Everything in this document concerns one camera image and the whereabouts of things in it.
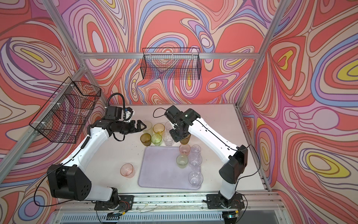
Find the pale yellow textured cup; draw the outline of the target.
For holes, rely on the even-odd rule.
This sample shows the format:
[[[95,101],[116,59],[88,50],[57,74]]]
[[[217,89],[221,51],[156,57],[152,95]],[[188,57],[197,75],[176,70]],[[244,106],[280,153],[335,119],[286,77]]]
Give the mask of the pale yellow textured cup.
[[[150,134],[151,136],[153,135],[153,125],[150,121],[145,120],[143,122],[146,125],[146,128],[143,130],[143,133],[147,133]]]

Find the brown olive textured cup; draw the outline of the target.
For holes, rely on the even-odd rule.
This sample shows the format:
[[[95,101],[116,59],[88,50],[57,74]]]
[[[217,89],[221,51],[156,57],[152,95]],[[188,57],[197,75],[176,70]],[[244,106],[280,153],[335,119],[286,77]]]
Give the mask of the brown olive textured cup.
[[[189,134],[188,136],[186,136],[185,138],[183,138],[182,140],[180,140],[180,143],[181,143],[182,145],[186,145],[186,144],[189,143],[190,138],[191,138],[191,134]]]

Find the clear cup front row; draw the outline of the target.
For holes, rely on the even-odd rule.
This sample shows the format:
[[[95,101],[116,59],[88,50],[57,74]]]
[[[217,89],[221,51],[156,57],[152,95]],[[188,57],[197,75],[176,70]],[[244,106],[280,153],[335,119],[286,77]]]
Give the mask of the clear cup front row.
[[[170,146],[172,146],[174,144],[174,141],[173,141],[173,139],[172,139],[170,134],[166,134],[163,137],[163,142],[164,142],[165,146],[168,146],[168,147],[170,147]]]

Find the pink cup back row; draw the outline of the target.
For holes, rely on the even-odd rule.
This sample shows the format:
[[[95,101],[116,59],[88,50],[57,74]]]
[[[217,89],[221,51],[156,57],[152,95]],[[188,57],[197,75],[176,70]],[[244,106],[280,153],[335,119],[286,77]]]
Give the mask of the pink cup back row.
[[[179,152],[181,155],[188,156],[190,154],[190,151],[191,151],[191,147],[188,144],[185,144],[185,145],[181,144],[179,146]]]

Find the small clear cup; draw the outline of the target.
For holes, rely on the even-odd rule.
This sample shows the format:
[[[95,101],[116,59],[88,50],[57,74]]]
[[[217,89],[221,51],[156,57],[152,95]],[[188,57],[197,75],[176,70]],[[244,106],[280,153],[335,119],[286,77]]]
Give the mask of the small clear cup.
[[[199,145],[193,145],[193,146],[191,146],[191,152],[194,154],[200,154],[201,147]]]

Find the pale green textured cup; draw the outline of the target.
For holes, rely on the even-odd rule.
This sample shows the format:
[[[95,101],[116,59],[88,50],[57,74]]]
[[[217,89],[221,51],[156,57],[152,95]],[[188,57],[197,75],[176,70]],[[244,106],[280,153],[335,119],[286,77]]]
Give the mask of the pale green textured cup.
[[[184,169],[188,164],[188,157],[186,155],[179,155],[176,158],[176,163],[179,168]]]

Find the large clear cup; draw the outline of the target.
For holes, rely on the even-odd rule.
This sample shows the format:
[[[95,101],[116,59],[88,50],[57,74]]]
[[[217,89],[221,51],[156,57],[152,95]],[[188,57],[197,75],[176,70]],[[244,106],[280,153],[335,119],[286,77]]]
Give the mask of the large clear cup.
[[[198,171],[192,171],[188,175],[189,184],[193,187],[200,187],[203,183],[203,175]]]

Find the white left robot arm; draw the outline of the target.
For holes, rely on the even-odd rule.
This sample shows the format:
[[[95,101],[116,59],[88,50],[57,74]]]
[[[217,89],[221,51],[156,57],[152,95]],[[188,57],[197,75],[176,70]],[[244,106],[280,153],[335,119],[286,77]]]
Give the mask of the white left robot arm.
[[[89,134],[60,164],[47,170],[50,194],[54,198],[74,201],[114,201],[115,188],[95,185],[85,171],[101,145],[115,133],[124,136],[146,129],[140,120],[116,121],[100,119],[89,126]]]

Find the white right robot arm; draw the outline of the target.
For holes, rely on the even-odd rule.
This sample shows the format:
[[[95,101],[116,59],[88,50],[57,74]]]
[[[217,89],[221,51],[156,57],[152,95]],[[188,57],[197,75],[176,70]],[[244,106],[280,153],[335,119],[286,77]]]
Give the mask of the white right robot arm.
[[[226,140],[193,109],[180,111],[176,106],[166,109],[165,117],[172,125],[169,131],[175,142],[179,142],[188,135],[193,135],[205,143],[223,162],[219,174],[222,187],[219,196],[229,201],[236,192],[239,176],[244,172],[248,163],[248,148],[237,146]]]

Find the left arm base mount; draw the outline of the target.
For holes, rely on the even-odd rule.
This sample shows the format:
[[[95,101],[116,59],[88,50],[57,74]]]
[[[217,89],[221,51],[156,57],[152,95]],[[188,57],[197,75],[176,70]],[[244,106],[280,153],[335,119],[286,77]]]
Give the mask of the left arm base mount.
[[[107,202],[96,201],[95,211],[130,211],[133,207],[134,195],[119,195]]]

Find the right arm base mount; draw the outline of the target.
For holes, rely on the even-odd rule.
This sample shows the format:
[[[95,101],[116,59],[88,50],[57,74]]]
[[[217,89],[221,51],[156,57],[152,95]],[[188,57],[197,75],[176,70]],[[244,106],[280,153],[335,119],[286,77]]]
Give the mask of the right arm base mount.
[[[220,193],[207,194],[205,200],[209,209],[238,209],[245,208],[243,195],[235,193],[231,199],[226,199]]]

